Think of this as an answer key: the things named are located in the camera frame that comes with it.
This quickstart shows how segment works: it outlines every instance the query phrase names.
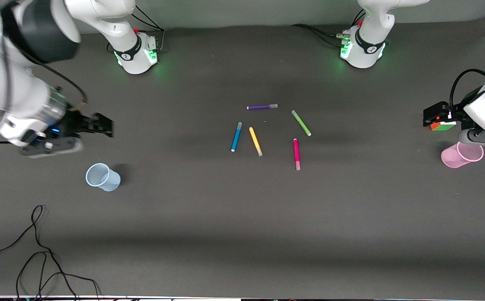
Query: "gray wall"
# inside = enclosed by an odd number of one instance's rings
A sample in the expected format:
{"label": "gray wall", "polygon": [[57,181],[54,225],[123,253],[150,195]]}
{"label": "gray wall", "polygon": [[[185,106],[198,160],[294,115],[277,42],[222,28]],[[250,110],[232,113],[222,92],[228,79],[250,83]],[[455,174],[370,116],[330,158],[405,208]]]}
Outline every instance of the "gray wall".
{"label": "gray wall", "polygon": [[[137,5],[166,29],[347,24],[360,9],[356,0],[137,0]],[[394,12],[398,23],[469,21],[485,17],[485,0],[432,0]],[[128,19],[134,27],[149,29],[133,18]],[[80,29],[95,32],[84,24]]]}

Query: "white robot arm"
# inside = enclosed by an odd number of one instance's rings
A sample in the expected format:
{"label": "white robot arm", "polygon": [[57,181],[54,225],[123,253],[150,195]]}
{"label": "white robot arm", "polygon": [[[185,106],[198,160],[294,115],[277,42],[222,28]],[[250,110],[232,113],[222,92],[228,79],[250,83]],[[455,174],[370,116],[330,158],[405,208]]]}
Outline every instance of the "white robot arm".
{"label": "white robot arm", "polygon": [[394,8],[408,8],[429,2],[430,0],[357,0],[365,10],[366,16],[361,26],[354,25],[343,31],[350,35],[344,41],[340,57],[356,68],[369,68],[382,56],[384,41],[393,25]]}
{"label": "white robot arm", "polygon": [[[74,57],[79,43],[63,0],[10,2],[0,10],[0,134],[26,156],[78,151],[80,132],[112,137],[111,120],[82,116],[57,89],[32,75],[34,65],[52,70],[46,63]],[[69,148],[53,148],[64,141]]]}
{"label": "white robot arm", "polygon": [[472,72],[485,76],[485,71],[478,69],[468,69],[459,74],[451,88],[449,102],[441,101],[424,109],[423,125],[434,127],[440,122],[461,122],[460,142],[485,145],[485,83],[467,94],[460,103],[453,100],[460,79]]}
{"label": "white robot arm", "polygon": [[157,63],[155,37],[136,33],[129,23],[104,19],[131,15],[135,0],[65,0],[74,19],[94,27],[115,50],[118,63],[130,74],[142,74]]}

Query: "marker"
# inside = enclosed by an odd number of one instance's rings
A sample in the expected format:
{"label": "marker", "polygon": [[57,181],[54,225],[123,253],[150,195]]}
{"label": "marker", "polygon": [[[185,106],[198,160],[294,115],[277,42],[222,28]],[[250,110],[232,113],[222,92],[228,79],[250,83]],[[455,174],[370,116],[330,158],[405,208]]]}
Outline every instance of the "marker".
{"label": "marker", "polygon": [[291,114],[293,114],[294,118],[296,118],[296,121],[298,121],[298,124],[300,124],[304,132],[306,132],[306,135],[311,136],[311,132],[309,131],[308,127],[304,124],[302,119],[300,119],[300,116],[298,116],[298,114],[294,110],[291,111]]}
{"label": "marker", "polygon": [[273,105],[249,105],[246,107],[247,110],[263,110],[263,109],[275,109],[278,107],[278,104],[275,103]]}
{"label": "marker", "polygon": [[231,143],[231,151],[234,152],[237,149],[237,143],[239,142],[239,136],[241,135],[241,128],[243,123],[239,122],[237,124],[237,130],[235,131],[235,137],[233,137],[233,143]]}
{"label": "marker", "polygon": [[300,151],[298,150],[298,139],[293,139],[293,149],[294,149],[294,166],[296,170],[300,170]]}
{"label": "marker", "polygon": [[254,141],[255,150],[258,151],[258,155],[261,157],[263,153],[261,152],[261,147],[259,146],[258,138],[255,135],[254,128],[250,127],[250,135],[252,136],[252,140]]}

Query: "pink marker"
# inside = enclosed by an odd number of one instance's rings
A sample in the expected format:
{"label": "pink marker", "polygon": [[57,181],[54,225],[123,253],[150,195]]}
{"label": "pink marker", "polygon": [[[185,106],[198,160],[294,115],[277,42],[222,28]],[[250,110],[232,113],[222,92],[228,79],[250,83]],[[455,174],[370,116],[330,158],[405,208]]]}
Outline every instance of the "pink marker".
{"label": "pink marker", "polygon": [[296,170],[300,170],[300,151],[298,150],[298,139],[293,139],[294,165]]}

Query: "pink cup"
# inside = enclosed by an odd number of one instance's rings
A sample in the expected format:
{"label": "pink cup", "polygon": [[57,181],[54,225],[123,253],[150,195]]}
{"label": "pink cup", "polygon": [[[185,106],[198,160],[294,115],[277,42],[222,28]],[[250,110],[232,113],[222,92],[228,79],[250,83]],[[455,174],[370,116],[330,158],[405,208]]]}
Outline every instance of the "pink cup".
{"label": "pink cup", "polygon": [[442,161],[450,168],[458,168],[471,162],[477,162],[484,156],[480,145],[456,143],[442,152]]}

